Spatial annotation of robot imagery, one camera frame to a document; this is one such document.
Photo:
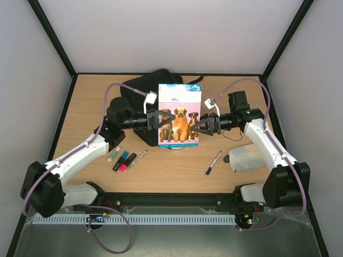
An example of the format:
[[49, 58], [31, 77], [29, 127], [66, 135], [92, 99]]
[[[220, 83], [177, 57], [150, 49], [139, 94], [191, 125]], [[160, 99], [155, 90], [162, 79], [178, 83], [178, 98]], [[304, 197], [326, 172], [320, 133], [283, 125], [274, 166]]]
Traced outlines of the black student backpack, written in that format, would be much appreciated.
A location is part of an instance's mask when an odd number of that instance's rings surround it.
[[[191, 81], [186, 84], [200, 84], [203, 77]], [[153, 91], [158, 95], [158, 85], [159, 84], [185, 84], [183, 79], [179, 75], [173, 75], [166, 69], [159, 69], [152, 73], [148, 73], [141, 77], [131, 79], [124, 82], [125, 85], [130, 86], [134, 89], [142, 91], [144, 93], [149, 93]], [[158, 97], [152, 108], [158, 109]], [[158, 130], [147, 130], [146, 128], [136, 128], [134, 132], [139, 136], [144, 142], [146, 142], [151, 147], [158, 147]]]

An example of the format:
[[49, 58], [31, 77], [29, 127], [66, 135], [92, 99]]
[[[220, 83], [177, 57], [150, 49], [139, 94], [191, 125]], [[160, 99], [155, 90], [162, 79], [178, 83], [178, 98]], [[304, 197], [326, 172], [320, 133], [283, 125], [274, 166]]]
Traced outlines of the dog picture book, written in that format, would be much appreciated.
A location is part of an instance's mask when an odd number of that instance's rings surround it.
[[158, 110], [175, 115], [158, 129], [158, 147], [180, 149], [198, 146], [199, 133], [191, 126], [199, 122], [202, 100], [200, 84], [159, 84]]

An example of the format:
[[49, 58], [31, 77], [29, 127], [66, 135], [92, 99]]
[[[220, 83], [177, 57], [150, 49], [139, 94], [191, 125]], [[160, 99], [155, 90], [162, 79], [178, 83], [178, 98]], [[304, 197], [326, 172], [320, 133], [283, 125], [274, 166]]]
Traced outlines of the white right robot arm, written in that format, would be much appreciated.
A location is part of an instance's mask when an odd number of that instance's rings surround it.
[[259, 109], [250, 108], [244, 91], [228, 94], [228, 114], [203, 115], [191, 126], [195, 132], [213, 135], [238, 127], [251, 141], [243, 152], [229, 153], [229, 163], [247, 164], [254, 160], [253, 154], [263, 159], [269, 176], [263, 184], [245, 184], [235, 188], [234, 205], [247, 209], [252, 202], [266, 204], [270, 208], [305, 205], [309, 187], [310, 168], [298, 162], [270, 130], [266, 117]]

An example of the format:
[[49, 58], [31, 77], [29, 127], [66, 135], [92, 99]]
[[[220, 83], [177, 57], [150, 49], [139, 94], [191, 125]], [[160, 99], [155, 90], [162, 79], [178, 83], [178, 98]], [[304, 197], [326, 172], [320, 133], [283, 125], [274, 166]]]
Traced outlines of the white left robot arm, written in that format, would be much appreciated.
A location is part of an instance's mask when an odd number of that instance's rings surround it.
[[157, 109], [137, 112], [124, 97], [112, 99], [103, 108], [101, 123], [79, 146], [66, 154], [41, 164], [32, 163], [26, 172], [20, 196], [23, 214], [32, 207], [42, 217], [50, 217], [62, 207], [90, 205], [100, 188], [92, 183], [68, 186], [67, 182], [96, 158], [106, 155], [125, 138], [125, 129], [159, 129], [175, 119], [173, 113]]

